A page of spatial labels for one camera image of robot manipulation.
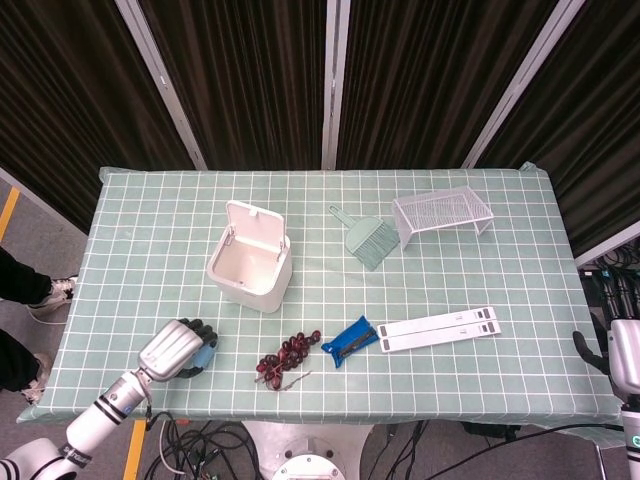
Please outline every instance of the white wire rack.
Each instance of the white wire rack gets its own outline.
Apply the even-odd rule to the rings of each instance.
[[[402,248],[414,233],[473,223],[480,235],[493,221],[489,207],[467,186],[396,198],[391,209]]]

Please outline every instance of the grape stem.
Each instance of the grape stem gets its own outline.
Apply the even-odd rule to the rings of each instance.
[[[280,375],[282,376],[282,366],[284,365],[284,363],[279,363],[278,365],[276,365],[275,367],[273,367],[271,369],[271,371],[276,374],[276,375]],[[267,374],[267,372],[265,371],[264,373],[261,373],[260,375],[258,375],[258,378],[256,378],[254,380],[255,383],[258,383],[261,380],[264,380],[264,376]]]
[[[291,387],[293,387],[293,385],[296,382],[299,382],[300,380],[302,380],[304,377],[306,377],[307,375],[311,375],[311,373],[313,372],[313,370],[309,370],[307,373],[300,375],[298,378],[296,378],[293,382],[291,382],[289,385],[287,385],[286,387],[282,387],[280,389],[281,392],[284,392],[286,390],[289,390]]]

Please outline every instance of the shoe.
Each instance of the shoe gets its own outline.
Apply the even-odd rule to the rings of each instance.
[[[51,282],[51,293],[45,297],[42,302],[36,305],[27,305],[27,310],[29,310],[29,313],[39,320],[41,317],[50,314],[62,305],[71,303],[77,280],[77,275],[69,278],[53,280]]]
[[[38,374],[34,380],[29,382],[27,388],[20,390],[20,393],[27,399],[29,405],[37,405],[42,398],[44,387],[47,386],[47,381],[51,374],[51,366],[53,365],[51,357],[45,353],[36,353],[34,357],[40,365]]]

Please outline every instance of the black curtain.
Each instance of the black curtain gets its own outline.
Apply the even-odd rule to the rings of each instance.
[[[325,0],[141,5],[209,168],[320,168]]]
[[[547,170],[574,254],[640,220],[640,3],[589,1],[479,167]]]
[[[193,169],[115,4],[2,2],[2,167],[87,232],[111,165]]]
[[[459,168],[555,5],[353,0],[338,168]]]

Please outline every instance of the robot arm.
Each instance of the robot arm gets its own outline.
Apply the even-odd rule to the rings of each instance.
[[[170,321],[140,351],[139,368],[126,372],[67,428],[67,442],[56,447],[41,438],[0,460],[0,480],[70,480],[91,462],[94,450],[146,398],[151,382],[199,373],[214,354],[217,335],[199,319]],[[194,367],[183,367],[192,360]]]
[[[622,425],[632,480],[640,480],[640,320],[618,319],[609,332],[611,379],[627,395]]]

